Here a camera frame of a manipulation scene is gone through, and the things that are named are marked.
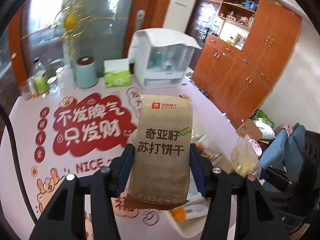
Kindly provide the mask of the orange oats bar packet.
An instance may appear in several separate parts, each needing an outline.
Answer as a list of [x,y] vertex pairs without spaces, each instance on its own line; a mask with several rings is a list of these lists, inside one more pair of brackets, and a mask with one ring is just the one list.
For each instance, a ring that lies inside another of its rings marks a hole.
[[205,203],[196,203],[190,205],[184,205],[170,210],[170,214],[176,221],[183,221],[188,219],[194,219],[204,217],[207,215],[209,206]]

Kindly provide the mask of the brown soda cracker packet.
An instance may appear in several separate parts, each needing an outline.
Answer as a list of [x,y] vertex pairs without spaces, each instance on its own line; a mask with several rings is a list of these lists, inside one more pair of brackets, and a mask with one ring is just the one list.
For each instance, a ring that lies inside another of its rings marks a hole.
[[125,207],[171,210],[187,203],[193,108],[188,99],[141,96]]

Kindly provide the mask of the teal canister brown lid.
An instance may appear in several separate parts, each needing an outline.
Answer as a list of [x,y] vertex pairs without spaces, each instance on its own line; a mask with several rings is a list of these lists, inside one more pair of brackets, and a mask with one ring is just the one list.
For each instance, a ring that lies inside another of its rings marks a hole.
[[75,79],[77,87],[81,89],[91,88],[98,83],[98,76],[93,57],[84,56],[77,59]]

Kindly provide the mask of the green tissue box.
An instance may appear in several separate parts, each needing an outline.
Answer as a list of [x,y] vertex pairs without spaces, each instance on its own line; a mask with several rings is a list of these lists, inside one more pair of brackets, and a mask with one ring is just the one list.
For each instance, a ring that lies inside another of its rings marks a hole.
[[123,87],[131,85],[131,72],[128,59],[104,61],[105,87]]

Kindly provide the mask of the pink plastic stool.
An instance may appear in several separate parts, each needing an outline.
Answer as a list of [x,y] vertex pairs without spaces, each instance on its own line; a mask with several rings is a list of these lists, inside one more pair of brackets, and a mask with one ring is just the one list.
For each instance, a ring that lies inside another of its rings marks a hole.
[[250,139],[249,142],[251,143],[253,150],[255,152],[255,155],[257,156],[257,158],[259,159],[263,153],[263,150],[261,148],[261,146],[258,144],[258,142],[255,139]]

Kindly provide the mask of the white pill bottle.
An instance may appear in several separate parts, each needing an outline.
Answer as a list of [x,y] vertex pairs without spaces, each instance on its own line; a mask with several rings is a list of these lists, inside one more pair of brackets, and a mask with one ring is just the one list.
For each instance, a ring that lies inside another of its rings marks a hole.
[[57,68],[56,70],[57,83],[60,89],[64,89],[63,71],[64,71],[64,67]]

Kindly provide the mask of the white plastic storage bin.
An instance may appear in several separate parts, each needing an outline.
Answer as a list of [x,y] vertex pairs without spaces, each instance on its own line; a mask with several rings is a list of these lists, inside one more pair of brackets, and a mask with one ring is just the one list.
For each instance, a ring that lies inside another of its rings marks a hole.
[[147,128],[129,137],[135,147],[125,205],[134,209],[177,211],[187,204],[190,178],[197,191],[210,199],[202,239],[227,239],[231,214],[231,180],[199,154],[189,127]]

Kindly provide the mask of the cardboard box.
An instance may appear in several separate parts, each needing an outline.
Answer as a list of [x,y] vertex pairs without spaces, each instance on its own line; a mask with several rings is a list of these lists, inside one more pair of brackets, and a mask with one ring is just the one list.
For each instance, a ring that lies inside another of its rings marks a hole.
[[247,119],[237,130],[236,133],[240,137],[247,140],[254,139],[256,141],[262,138],[262,132],[251,119]]

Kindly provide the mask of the drinking glass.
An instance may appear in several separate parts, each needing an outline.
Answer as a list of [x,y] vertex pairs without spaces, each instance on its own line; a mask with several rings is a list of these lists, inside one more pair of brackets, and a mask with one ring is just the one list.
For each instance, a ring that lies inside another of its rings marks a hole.
[[31,99],[31,92],[30,92],[29,85],[28,85],[27,81],[23,81],[20,84],[19,89],[20,89],[21,97],[25,101],[28,101]]

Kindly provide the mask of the white bottle sterilizer appliance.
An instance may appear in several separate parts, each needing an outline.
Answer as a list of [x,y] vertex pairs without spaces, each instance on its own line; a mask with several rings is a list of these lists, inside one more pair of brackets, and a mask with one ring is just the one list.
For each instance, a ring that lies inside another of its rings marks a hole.
[[128,61],[144,89],[178,86],[189,67],[195,50],[195,38],[172,29],[148,28],[133,34]]

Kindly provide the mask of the wooden cabinet unit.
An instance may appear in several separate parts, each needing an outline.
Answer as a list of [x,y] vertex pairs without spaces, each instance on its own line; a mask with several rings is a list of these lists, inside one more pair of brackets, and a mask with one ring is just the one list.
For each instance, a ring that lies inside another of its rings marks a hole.
[[269,0],[222,0],[218,17],[248,31],[238,39],[206,38],[192,80],[239,128],[270,94],[296,43],[302,17]]

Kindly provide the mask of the clear bag rice crackers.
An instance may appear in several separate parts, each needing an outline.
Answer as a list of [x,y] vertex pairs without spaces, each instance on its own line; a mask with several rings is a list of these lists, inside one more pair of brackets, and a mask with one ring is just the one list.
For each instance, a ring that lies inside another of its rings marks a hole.
[[261,165],[252,144],[243,137],[239,137],[235,148],[231,152],[230,163],[232,169],[240,176],[261,175]]

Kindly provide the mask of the pink printed tablecloth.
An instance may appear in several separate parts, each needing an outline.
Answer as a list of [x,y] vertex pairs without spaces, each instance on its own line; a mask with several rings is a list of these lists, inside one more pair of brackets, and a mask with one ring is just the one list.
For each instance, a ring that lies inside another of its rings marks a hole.
[[[138,126],[141,94],[186,95],[193,103],[193,135],[206,135],[210,153],[230,156],[237,134],[218,108],[190,81],[173,88],[106,88],[101,79],[89,89],[61,90],[44,98],[19,97],[10,113],[20,171],[37,218],[65,176],[92,175],[120,156]],[[126,191],[112,198],[121,239],[200,239],[206,217],[175,222],[169,212],[124,207]],[[1,140],[1,204],[4,217],[20,237],[34,228],[18,185],[7,129]]]

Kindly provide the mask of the clear bottle green label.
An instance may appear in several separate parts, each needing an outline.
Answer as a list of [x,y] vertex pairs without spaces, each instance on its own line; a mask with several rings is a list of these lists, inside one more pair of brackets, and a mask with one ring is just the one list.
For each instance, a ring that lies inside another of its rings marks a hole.
[[46,96],[49,93],[49,85],[47,83],[47,73],[45,66],[40,62],[40,58],[36,57],[33,60],[33,76],[35,88],[40,96]]

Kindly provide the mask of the white squeeze bottle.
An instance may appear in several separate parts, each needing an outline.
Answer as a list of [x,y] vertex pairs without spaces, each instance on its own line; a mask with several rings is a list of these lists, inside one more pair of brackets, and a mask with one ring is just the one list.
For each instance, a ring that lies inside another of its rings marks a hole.
[[70,64],[67,64],[63,68],[62,72],[64,89],[71,92],[75,89],[76,85],[74,83],[73,70]]

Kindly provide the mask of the small glass jar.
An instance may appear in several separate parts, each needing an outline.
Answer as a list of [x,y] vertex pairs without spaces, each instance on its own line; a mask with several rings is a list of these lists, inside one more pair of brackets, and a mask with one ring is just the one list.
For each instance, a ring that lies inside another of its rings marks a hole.
[[52,76],[48,79],[47,81],[49,88],[50,88],[50,92],[51,93],[56,93],[59,90],[59,85],[57,82],[57,77],[56,76]]

